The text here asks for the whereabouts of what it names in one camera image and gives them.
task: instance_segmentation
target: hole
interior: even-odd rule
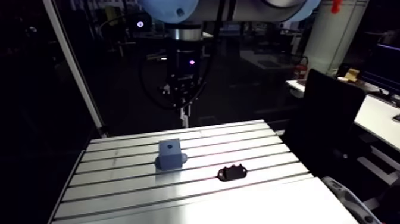
[[[176,10],[176,14],[177,14],[179,17],[181,17],[181,16],[183,16],[183,15],[185,14],[185,12],[183,11],[183,9],[178,8],[178,9]]]

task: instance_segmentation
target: computer monitor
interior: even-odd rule
[[[366,60],[360,79],[400,95],[400,48],[378,44]]]

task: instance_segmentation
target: white column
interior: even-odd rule
[[[363,18],[369,0],[343,0],[340,12],[331,13],[332,0],[323,0],[304,55],[309,69],[328,73],[342,63]]]

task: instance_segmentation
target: cable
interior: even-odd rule
[[[131,15],[141,15],[141,14],[146,14],[146,13],[145,13],[145,12],[140,12],[140,13],[132,13],[132,14],[129,14],[129,15],[120,15],[120,16],[118,16],[118,17],[116,17],[116,18],[112,18],[112,19],[110,19],[110,20],[107,20],[107,21],[105,21],[104,23],[102,23],[102,24],[99,26],[98,35],[100,35],[101,37],[103,37],[101,30],[103,29],[103,27],[104,27],[106,24],[108,24],[108,23],[110,23],[110,22],[112,22],[112,21],[116,21],[116,20],[119,20],[119,19],[124,18],[124,17],[129,17],[129,16],[131,16]]]
[[[212,32],[213,32],[212,35],[214,36],[214,39],[212,40],[212,43],[211,43],[211,53],[210,53],[210,57],[208,58],[207,66],[206,66],[206,68],[205,68],[205,71],[204,71],[203,77],[202,77],[202,79],[201,79],[201,83],[200,83],[200,85],[199,85],[199,88],[198,88],[198,90],[196,91],[196,93],[193,95],[193,97],[192,97],[190,100],[186,101],[186,102],[183,103],[183,104],[176,105],[175,107],[166,107],[166,106],[160,104],[155,98],[153,98],[153,96],[152,96],[152,95],[148,92],[148,90],[146,89],[145,83],[144,83],[144,81],[143,81],[143,74],[142,74],[142,72],[143,72],[143,67],[142,67],[142,62],[139,61],[139,65],[138,65],[138,75],[139,75],[140,85],[142,86],[142,89],[143,89],[145,95],[146,95],[146,96],[150,99],[150,101],[152,101],[155,105],[157,105],[158,107],[160,107],[160,108],[162,108],[162,109],[165,109],[165,110],[179,110],[179,109],[182,109],[182,108],[184,108],[184,107],[187,107],[189,104],[192,103],[192,101],[193,101],[194,99],[196,99],[196,98],[203,92],[203,90],[204,90],[204,88],[205,88],[205,84],[207,84],[206,79],[207,79],[207,77],[208,77],[208,73],[210,72],[212,62],[214,61],[215,49],[217,48],[218,37],[219,37],[219,35],[220,35],[220,27],[221,27],[221,24],[222,24],[222,14],[223,14],[223,11],[224,11],[224,7],[225,7],[225,0],[220,0],[219,6],[218,6],[217,19],[216,19],[216,21],[215,21],[214,30],[212,31]]]

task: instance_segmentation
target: black surface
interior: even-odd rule
[[[364,98],[362,89],[311,69],[302,105],[285,130],[284,142],[316,175],[336,173],[341,155],[335,150],[347,144]]]

